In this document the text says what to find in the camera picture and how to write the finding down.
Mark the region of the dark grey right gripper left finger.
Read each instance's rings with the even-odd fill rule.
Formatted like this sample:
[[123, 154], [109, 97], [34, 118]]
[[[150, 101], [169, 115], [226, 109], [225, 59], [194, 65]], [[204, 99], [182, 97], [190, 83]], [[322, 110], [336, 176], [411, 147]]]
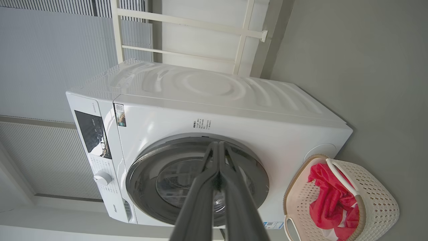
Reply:
[[219, 175], [219, 142], [208, 145], [199, 174], [176, 220], [170, 241], [211, 241], [213, 200]]

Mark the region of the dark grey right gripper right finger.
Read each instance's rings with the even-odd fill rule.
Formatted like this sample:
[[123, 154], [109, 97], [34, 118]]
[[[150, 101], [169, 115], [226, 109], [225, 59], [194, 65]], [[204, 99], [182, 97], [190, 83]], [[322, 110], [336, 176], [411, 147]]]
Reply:
[[220, 142], [220, 188], [226, 201], [226, 240], [269, 241], [237, 160], [224, 141]]

